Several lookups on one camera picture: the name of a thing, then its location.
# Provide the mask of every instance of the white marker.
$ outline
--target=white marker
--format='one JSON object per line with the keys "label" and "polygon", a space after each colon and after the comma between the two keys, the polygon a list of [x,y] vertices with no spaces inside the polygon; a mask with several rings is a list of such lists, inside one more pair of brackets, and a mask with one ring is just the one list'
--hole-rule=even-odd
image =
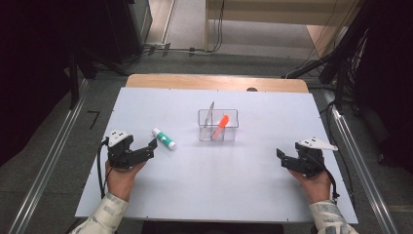
{"label": "white marker", "polygon": [[170,150],[174,150],[176,148],[176,143],[171,138],[162,133],[161,130],[159,130],[158,128],[152,130],[152,134]]}

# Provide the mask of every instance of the gray floor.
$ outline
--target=gray floor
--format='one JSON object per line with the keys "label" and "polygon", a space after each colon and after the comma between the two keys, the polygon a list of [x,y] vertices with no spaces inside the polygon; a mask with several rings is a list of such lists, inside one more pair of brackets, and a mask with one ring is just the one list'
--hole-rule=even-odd
{"label": "gray floor", "polygon": [[[166,43],[174,49],[205,47],[204,0],[178,0],[173,11]],[[209,21],[208,48],[218,38],[218,20]],[[282,59],[318,59],[306,25],[248,21],[222,22],[223,55],[275,57]]]}
{"label": "gray floor", "polygon": [[[173,40],[172,31],[169,33],[169,40]],[[185,45],[187,45],[186,47],[197,46],[192,43]],[[288,58],[291,54],[283,53],[278,53],[276,56],[260,57],[249,55],[190,56],[179,52],[169,52],[163,56],[162,53],[155,53],[152,56],[136,60],[128,68],[128,71],[142,74],[229,74],[279,77],[300,66],[308,55],[299,50],[297,50],[297,54],[300,55],[300,58]],[[318,75],[319,73],[314,70],[302,78],[307,81],[310,88],[319,87]],[[66,144],[62,147],[56,167],[25,233],[64,233],[75,221],[74,214],[82,194],[82,187],[89,175],[95,152],[103,137],[117,94],[120,88],[125,86],[126,80],[127,77],[119,76],[112,71],[100,70],[95,80],[88,81],[89,90],[85,94],[85,102]],[[323,89],[311,89],[320,110],[327,105],[324,92]],[[9,230],[28,189],[46,160],[60,127],[69,114],[69,102],[70,96],[66,96],[39,127],[22,152],[0,168],[0,200],[3,201],[0,203],[0,231],[2,233]],[[369,171],[373,174],[399,233],[412,233],[413,196],[411,194],[413,184],[411,181],[413,175],[403,169],[378,165],[377,155],[380,151],[374,144],[372,136],[367,131],[363,121],[353,114],[352,109],[348,105],[344,107],[353,136]],[[94,121],[94,114],[88,113],[88,110],[100,111],[92,129],[90,126]],[[333,134],[338,140],[338,145],[342,149],[344,161],[349,168],[349,173],[347,173],[343,159],[336,155],[342,169],[343,179],[349,187],[350,182],[353,184],[356,199],[355,208],[359,221],[356,229],[359,233],[383,233],[355,167],[349,159],[344,141],[340,138],[333,121],[331,121],[331,126]],[[120,226],[119,233],[140,233],[141,225],[141,221],[125,219]],[[284,229],[287,234],[309,233],[310,226],[311,224],[288,224],[284,226]]]}

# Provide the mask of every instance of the black equipment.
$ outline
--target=black equipment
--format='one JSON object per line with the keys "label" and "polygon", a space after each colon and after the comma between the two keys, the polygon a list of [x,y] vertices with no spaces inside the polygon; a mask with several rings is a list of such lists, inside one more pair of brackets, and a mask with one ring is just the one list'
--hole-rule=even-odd
{"label": "black equipment", "polygon": [[154,150],[158,146],[155,138],[148,143],[148,146],[135,151],[130,150],[132,142],[133,136],[129,135],[114,146],[107,147],[107,158],[110,167],[130,169],[131,167],[146,162],[154,157]]}
{"label": "black equipment", "polygon": [[320,149],[308,148],[295,142],[298,158],[286,156],[277,149],[277,157],[282,160],[282,167],[294,172],[313,177],[324,171],[324,158]]}

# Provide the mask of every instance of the black curtain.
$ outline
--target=black curtain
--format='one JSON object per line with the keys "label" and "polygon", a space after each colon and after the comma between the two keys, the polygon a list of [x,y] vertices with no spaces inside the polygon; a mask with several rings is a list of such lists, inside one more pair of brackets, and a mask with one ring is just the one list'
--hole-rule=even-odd
{"label": "black curtain", "polygon": [[413,15],[378,0],[357,69],[356,97],[384,156],[413,173]]}
{"label": "black curtain", "polygon": [[69,91],[67,50],[35,1],[0,8],[0,166],[19,153]]}

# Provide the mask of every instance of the marker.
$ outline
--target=marker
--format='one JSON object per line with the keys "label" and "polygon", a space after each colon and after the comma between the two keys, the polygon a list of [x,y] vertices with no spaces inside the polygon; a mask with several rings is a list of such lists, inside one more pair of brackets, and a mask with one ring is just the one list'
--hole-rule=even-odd
{"label": "marker", "polygon": [[230,121],[230,117],[228,115],[224,115],[221,121],[219,121],[218,127],[215,131],[213,131],[212,139],[216,139],[219,134],[221,134],[222,130],[227,126],[228,122]]}
{"label": "marker", "polygon": [[159,130],[158,128],[153,129],[152,134],[170,150],[174,150],[176,148],[176,143],[171,138],[162,133],[161,130]]}

